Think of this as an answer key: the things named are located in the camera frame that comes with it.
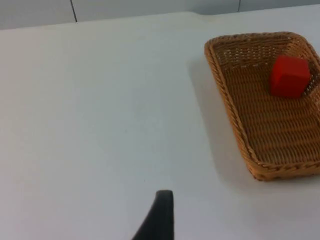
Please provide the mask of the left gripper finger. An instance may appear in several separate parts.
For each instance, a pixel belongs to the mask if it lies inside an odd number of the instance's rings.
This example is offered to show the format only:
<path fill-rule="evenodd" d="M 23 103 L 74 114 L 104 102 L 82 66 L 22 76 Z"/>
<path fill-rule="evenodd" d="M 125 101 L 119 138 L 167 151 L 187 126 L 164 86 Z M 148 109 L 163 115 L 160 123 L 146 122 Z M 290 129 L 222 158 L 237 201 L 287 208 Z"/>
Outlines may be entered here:
<path fill-rule="evenodd" d="M 159 190 L 133 240 L 174 240 L 174 195 L 172 190 Z"/>

